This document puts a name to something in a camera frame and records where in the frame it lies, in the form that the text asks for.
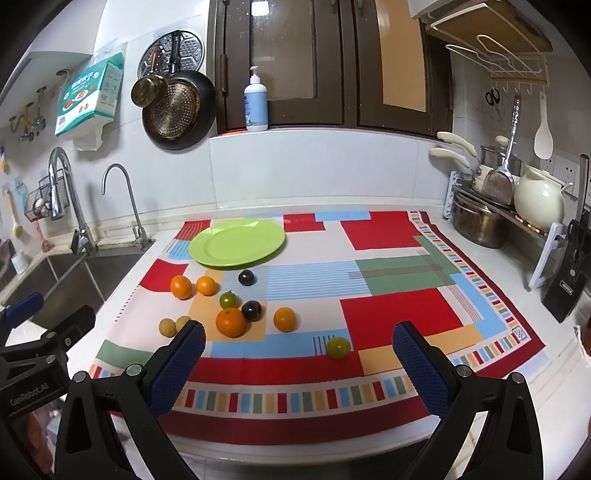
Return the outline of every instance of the kitchen sink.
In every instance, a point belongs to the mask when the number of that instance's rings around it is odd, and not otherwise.
[[[54,328],[84,305],[98,313],[144,253],[137,247],[103,247],[91,257],[48,255],[2,304],[10,306],[33,292],[41,293],[45,305],[31,321],[46,329]]]

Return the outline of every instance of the pot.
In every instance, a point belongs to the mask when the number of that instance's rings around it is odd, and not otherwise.
[[[474,180],[472,181],[472,188],[476,190],[478,193],[482,193],[482,186],[484,185],[484,179],[489,174],[489,172],[493,170],[491,167],[487,167],[486,165],[480,165],[480,168],[475,171]],[[513,181],[515,184],[519,181],[519,177],[517,175],[513,175]]]
[[[506,149],[502,147],[487,147],[481,145],[480,165],[489,168],[497,168],[503,163],[505,151]],[[521,175],[521,160],[513,154],[511,154],[511,158],[509,158],[509,171],[514,176],[519,177]]]
[[[524,175],[515,185],[515,210],[523,220],[547,232],[553,222],[564,219],[562,193],[571,185],[526,165]]]
[[[510,223],[486,205],[456,193],[453,226],[457,232],[478,245],[500,248],[507,241]]]

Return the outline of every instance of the colorful tablecloth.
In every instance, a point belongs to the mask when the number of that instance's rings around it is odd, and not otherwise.
[[[189,256],[189,242],[218,220],[186,222],[119,312],[97,354],[93,377],[144,364],[169,339],[164,317],[203,323],[207,346],[166,431],[234,445],[327,442],[408,423],[427,415],[391,346],[392,330],[412,321],[456,365],[504,377],[543,347],[517,309],[447,240],[424,212],[330,212],[283,215],[286,243],[252,267],[213,270]],[[178,300],[170,279],[209,275],[220,292],[258,300],[263,318],[237,339],[221,335],[218,295]],[[282,333],[272,316],[291,307],[298,328]],[[349,356],[330,359],[326,342],[348,338]]]

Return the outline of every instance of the white countertop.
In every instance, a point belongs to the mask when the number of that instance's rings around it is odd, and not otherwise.
[[[382,205],[375,208],[365,206],[364,209],[396,209],[396,206]],[[586,367],[583,353],[574,334],[574,326],[585,325],[591,314],[590,298],[583,294],[577,308],[562,324],[559,324],[542,305],[541,290],[527,291],[525,288],[535,265],[514,245],[506,244],[497,251],[482,248],[464,239],[453,229],[450,222],[443,220],[440,216],[440,207],[412,206],[412,209],[426,210],[429,213],[431,221],[437,225],[442,234],[460,248],[505,293],[545,343],[546,348],[520,370],[527,377],[540,425],[544,477],[556,479],[587,437],[591,417],[589,401],[591,368]],[[200,213],[196,215],[197,217],[208,218],[208,215]],[[180,226],[175,226],[173,229],[151,235],[156,240],[155,244],[143,255],[101,308],[96,316],[95,328],[68,352],[70,376],[90,367],[120,308],[179,228]],[[39,262],[42,257],[42,255],[36,257],[32,264]],[[43,332],[43,328],[31,322],[25,322],[13,330],[8,344],[36,340]],[[484,418],[483,413],[476,417],[470,436],[466,439],[455,463],[458,472],[463,471],[467,464],[482,429]],[[425,425],[429,424],[431,428],[436,424],[433,419],[424,420],[427,420]],[[391,439],[384,439],[384,442],[385,445],[395,446],[395,442]],[[207,449],[202,449],[199,454],[219,458],[219,453],[213,453],[213,450],[208,452]]]

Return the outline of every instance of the white kettle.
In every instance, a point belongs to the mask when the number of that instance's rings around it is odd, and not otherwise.
[[[515,186],[515,210],[530,225],[547,232],[564,219],[562,193],[572,186],[537,168],[524,165],[525,173]]]

